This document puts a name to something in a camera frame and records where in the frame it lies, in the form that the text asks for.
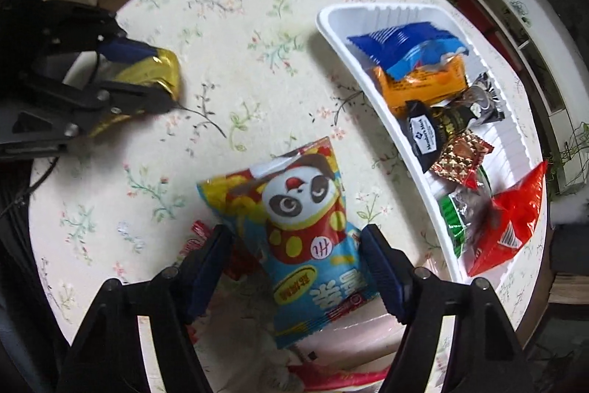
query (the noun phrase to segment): floral pattern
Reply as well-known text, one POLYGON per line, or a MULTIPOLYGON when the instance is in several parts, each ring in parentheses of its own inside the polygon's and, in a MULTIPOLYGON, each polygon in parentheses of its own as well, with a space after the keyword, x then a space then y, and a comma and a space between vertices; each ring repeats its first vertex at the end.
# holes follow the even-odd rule
MULTIPOLYGON (((359 227, 376 222, 414 264, 428 262, 440 276, 447 274, 434 229, 394 144, 315 27, 322 7, 358 1, 434 3, 447 9, 493 70, 532 161, 540 161, 521 83, 445 0, 130 0, 118 17, 129 37, 179 56, 183 108, 110 129, 84 156, 64 158, 31 198, 39 275, 68 340, 104 280, 152 278, 174 263, 195 220, 213 224, 195 191, 198 182, 326 135, 342 173, 350 221, 359 227), (64 237, 69 248, 63 248, 64 237)), ((45 170, 46 160, 37 160, 33 177, 45 170)), ((534 236, 498 289, 514 326, 534 287, 545 231, 546 203, 534 236)), ((439 345, 440 372, 450 334, 451 328, 439 345)), ((161 385, 152 357, 146 357, 148 377, 161 385)), ((207 374, 222 374, 214 359, 207 365, 207 374)), ((438 375, 433 383, 439 382, 438 375)))

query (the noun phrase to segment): white label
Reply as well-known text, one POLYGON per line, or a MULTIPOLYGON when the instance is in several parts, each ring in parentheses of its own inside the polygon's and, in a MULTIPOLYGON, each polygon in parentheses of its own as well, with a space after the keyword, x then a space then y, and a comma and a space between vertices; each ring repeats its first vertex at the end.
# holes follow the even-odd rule
POLYGON ((328 237, 315 237, 311 242, 311 256, 315 260, 322 260, 329 257, 334 245, 328 237))
POLYGON ((517 250, 520 248, 520 246, 522 246, 522 241, 515 236, 514 227, 511 224, 511 222, 507 224, 507 228, 505 229, 503 235, 501 235, 501 238, 497 243, 499 245, 503 245, 504 247, 514 250, 517 250))
POLYGON ((435 152, 437 148, 436 133, 425 115, 414 117, 410 123, 411 135, 422 154, 435 152))

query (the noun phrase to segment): barcode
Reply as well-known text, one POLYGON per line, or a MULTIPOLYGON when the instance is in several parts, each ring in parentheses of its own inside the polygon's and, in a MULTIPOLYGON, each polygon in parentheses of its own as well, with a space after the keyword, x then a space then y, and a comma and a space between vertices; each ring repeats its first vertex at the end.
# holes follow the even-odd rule
POLYGON ((503 245, 509 249, 516 249, 516 250, 519 249, 520 246, 522 246, 521 240, 515 236, 514 227, 511 224, 511 222, 509 222, 507 224, 507 228, 505 229, 505 231, 503 232, 503 235, 499 239, 498 244, 503 245))

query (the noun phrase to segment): panda nose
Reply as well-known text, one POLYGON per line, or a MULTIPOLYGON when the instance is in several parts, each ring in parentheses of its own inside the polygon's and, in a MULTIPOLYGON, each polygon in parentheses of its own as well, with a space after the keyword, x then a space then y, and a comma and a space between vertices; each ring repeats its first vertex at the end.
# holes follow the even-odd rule
POLYGON ((298 177, 292 176, 286 180, 286 191, 293 190, 295 188, 299 188, 304 182, 299 179, 298 177))

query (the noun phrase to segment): yellow oval label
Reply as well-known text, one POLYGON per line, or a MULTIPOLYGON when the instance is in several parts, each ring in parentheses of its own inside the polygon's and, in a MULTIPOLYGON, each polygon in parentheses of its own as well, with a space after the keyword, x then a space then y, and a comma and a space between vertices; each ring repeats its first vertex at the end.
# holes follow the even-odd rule
POLYGON ((278 305, 287 305, 298 300, 304 292, 311 288, 316 278, 317 269, 312 265, 305 265, 296 269, 274 289, 276 303, 278 305))

